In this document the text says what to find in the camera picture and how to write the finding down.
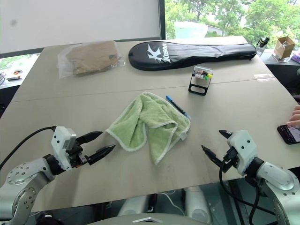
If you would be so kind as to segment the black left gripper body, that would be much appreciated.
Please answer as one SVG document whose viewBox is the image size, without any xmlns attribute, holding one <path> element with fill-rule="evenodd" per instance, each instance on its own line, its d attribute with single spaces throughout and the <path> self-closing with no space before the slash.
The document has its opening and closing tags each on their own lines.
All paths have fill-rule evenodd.
<svg viewBox="0 0 300 225">
<path fill-rule="evenodd" d="M 71 149 L 66 150 L 72 168 L 78 168 L 89 161 L 89 157 L 83 155 L 83 148 L 81 145 L 84 143 L 86 143 L 84 138 L 76 138 Z"/>
</svg>

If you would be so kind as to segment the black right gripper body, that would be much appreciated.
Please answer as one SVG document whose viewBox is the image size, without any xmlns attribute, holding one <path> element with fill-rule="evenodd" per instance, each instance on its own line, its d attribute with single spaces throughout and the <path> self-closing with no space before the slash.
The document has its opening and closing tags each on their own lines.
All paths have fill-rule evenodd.
<svg viewBox="0 0 300 225">
<path fill-rule="evenodd" d="M 238 152 L 234 147 L 231 147 L 223 157 L 220 171 L 222 173 L 226 173 L 232 166 L 236 168 L 237 160 L 238 160 Z"/>
</svg>

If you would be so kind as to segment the person's bare hand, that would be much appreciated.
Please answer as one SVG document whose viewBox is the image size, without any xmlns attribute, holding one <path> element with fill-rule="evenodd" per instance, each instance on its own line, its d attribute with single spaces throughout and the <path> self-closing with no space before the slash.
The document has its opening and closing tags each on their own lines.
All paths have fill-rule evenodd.
<svg viewBox="0 0 300 225">
<path fill-rule="evenodd" d="M 300 105 L 295 106 L 292 116 L 289 121 L 286 122 L 286 125 L 296 127 L 300 126 Z"/>
</svg>

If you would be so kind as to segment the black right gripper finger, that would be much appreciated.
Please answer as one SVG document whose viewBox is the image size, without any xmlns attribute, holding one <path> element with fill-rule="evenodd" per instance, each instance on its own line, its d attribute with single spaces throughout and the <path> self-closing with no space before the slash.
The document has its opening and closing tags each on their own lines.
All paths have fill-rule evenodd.
<svg viewBox="0 0 300 225">
<path fill-rule="evenodd" d="M 219 133 L 227 140 L 229 140 L 233 135 L 233 132 L 224 129 L 219 130 Z"/>
<path fill-rule="evenodd" d="M 207 155 L 207 157 L 218 167 L 221 166 L 222 161 L 220 159 L 217 158 L 216 154 L 210 150 L 209 148 L 205 147 L 204 145 L 201 145 L 202 150 L 204 151 L 204 153 Z"/>
</svg>

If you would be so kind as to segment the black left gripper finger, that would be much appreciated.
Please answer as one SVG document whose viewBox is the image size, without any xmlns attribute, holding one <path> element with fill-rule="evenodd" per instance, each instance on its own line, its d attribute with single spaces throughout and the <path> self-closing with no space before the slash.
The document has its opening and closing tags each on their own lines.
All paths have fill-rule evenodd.
<svg viewBox="0 0 300 225">
<path fill-rule="evenodd" d="M 87 134 L 84 134 L 78 138 L 76 138 L 76 142 L 78 144 L 84 144 L 84 143 L 89 143 L 93 140 L 95 140 L 96 138 L 98 138 L 100 135 L 102 135 L 102 131 L 92 131 L 89 132 Z"/>
<path fill-rule="evenodd" d="M 92 165 L 96 163 L 97 161 L 105 158 L 115 147 L 116 145 L 108 145 L 104 146 L 103 148 L 99 149 L 96 151 L 96 153 L 92 154 L 91 156 L 88 157 L 88 164 Z"/>
</svg>

